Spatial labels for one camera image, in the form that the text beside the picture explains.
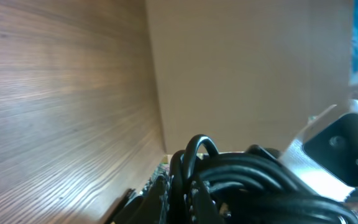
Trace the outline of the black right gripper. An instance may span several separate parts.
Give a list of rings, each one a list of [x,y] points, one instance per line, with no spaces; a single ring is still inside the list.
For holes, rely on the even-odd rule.
[[[358,196],[358,100],[325,109],[278,160],[319,195],[339,202]]]

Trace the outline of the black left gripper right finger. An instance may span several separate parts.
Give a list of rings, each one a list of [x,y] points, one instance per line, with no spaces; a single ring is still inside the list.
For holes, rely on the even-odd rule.
[[[200,177],[195,177],[191,183],[191,221],[195,224],[224,224],[224,220],[213,204]]]

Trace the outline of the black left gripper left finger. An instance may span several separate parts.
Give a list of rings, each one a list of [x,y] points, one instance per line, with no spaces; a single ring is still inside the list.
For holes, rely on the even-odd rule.
[[[140,193],[128,189],[106,224],[165,224],[169,211],[171,178],[158,166]]]

